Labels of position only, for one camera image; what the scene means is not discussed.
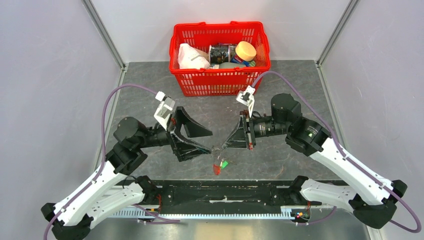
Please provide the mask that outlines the green capped key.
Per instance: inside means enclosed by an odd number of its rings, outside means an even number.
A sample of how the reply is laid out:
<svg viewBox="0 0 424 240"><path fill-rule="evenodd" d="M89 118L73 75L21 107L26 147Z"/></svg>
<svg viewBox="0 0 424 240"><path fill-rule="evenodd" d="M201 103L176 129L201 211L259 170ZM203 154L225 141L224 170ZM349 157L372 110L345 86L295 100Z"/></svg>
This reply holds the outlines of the green capped key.
<svg viewBox="0 0 424 240"><path fill-rule="evenodd" d="M220 163L220 168L221 169L225 169L227 166L229 166L229 165L237 165L237 163L236 162L233 162L233 161L230 161L230 160L223 160L221 163Z"/></svg>

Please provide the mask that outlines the keyring with red fob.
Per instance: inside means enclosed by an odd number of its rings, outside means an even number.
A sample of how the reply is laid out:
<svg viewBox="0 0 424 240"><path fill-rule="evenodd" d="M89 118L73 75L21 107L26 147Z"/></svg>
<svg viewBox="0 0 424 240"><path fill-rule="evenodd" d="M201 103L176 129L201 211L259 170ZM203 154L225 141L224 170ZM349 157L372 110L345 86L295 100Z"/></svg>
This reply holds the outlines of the keyring with red fob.
<svg viewBox="0 0 424 240"><path fill-rule="evenodd" d="M223 155L223 150L217 146L214 146L211 150L211 156L212 156L212 169L216 176L220 175L222 170L222 165L224 161L226 160L225 156Z"/></svg>

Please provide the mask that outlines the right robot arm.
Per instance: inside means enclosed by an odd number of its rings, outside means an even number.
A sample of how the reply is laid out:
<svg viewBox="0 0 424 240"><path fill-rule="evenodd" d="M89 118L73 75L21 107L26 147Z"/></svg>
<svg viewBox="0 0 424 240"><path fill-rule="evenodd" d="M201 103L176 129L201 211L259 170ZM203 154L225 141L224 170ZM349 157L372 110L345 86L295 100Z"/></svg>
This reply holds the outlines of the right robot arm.
<svg viewBox="0 0 424 240"><path fill-rule="evenodd" d="M401 180L384 178L356 158L348 157L325 127L302 115L301 104L290 94L272 97L269 116L254 114L251 93L240 91L236 100L247 109L240 112L239 122L223 148L251 150L258 138L284 135L285 143L293 150L326 166L346 183L345 187L335 186L298 176L288 191L292 203L329 204L352 213L374 229L381 229L392 219L407 185Z"/></svg>

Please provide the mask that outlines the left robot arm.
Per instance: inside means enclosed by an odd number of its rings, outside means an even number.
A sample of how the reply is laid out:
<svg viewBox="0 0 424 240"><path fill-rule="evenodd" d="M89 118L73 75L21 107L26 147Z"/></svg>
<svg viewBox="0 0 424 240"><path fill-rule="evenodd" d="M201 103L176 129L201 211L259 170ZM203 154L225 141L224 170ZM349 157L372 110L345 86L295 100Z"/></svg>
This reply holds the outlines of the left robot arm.
<svg viewBox="0 0 424 240"><path fill-rule="evenodd" d="M46 203L41 212L49 222L48 232L58 240L82 240L101 221L136 204L153 204L158 188L148 176L134 178L111 195L108 191L125 181L147 159L144 148L170 146L178 161L191 160L211 150L195 138L213 133L189 116L182 106L165 119L165 124L145 126L134 117L123 118L114 132L116 144L104 162L73 193L57 203Z"/></svg>

